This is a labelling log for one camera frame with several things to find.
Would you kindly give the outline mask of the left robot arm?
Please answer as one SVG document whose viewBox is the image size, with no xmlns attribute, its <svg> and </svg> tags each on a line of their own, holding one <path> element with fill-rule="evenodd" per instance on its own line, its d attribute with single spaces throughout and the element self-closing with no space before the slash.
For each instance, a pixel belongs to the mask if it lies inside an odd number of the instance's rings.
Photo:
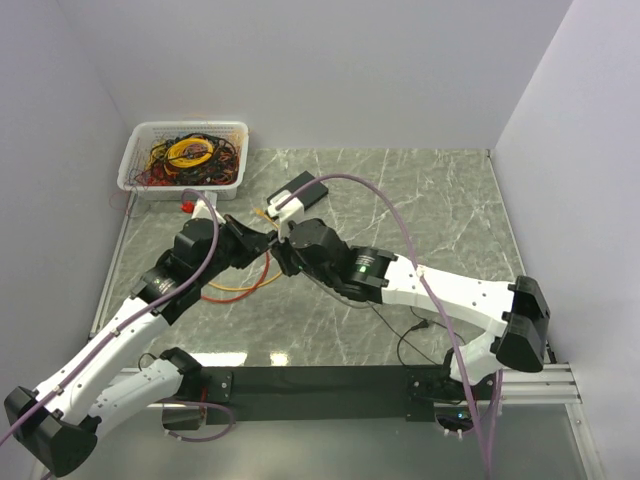
<svg viewBox="0 0 640 480">
<path fill-rule="evenodd" d="M 77 469 L 107 419 L 97 402 L 126 362 L 201 298 L 229 268 L 243 269 L 277 239 L 234 219 L 187 221 L 173 245 L 145 272 L 108 324 L 64 367 L 34 389 L 18 386 L 4 400 L 8 435 L 57 477 Z"/>
</svg>

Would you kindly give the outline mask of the black network switch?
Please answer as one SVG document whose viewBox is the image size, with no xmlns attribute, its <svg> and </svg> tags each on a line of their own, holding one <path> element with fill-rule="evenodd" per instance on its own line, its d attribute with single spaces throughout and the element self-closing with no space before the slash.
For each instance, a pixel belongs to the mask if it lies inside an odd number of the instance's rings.
<svg viewBox="0 0 640 480">
<path fill-rule="evenodd" d="M 315 179 L 315 176 L 312 175 L 309 171 L 305 170 L 299 175 L 297 175 L 294 179 L 287 182 L 284 186 L 279 188 L 275 193 L 270 195 L 267 198 L 267 203 L 269 205 L 275 204 L 275 200 L 283 194 L 285 191 L 290 193 L 294 193 L 296 190 L 304 186 L 305 184 L 311 182 Z M 321 182 L 315 183 L 309 187 L 307 187 L 300 195 L 297 196 L 298 200 L 302 203 L 305 210 L 316 205 L 320 200 L 327 197 L 329 194 L 329 189 Z"/>
</svg>

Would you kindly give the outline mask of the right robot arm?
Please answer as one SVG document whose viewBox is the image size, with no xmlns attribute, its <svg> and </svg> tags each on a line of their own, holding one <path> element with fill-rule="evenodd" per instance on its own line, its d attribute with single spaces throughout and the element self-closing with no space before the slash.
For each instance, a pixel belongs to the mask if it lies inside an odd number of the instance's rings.
<svg viewBox="0 0 640 480">
<path fill-rule="evenodd" d="M 429 310 L 482 329 L 440 374 L 441 390 L 452 399 L 502 368 L 544 367 L 551 311 L 532 277 L 487 281 L 415 266 L 387 250 L 350 246 L 319 219 L 286 228 L 271 253 L 285 275 L 305 273 L 348 300 Z"/>
</svg>

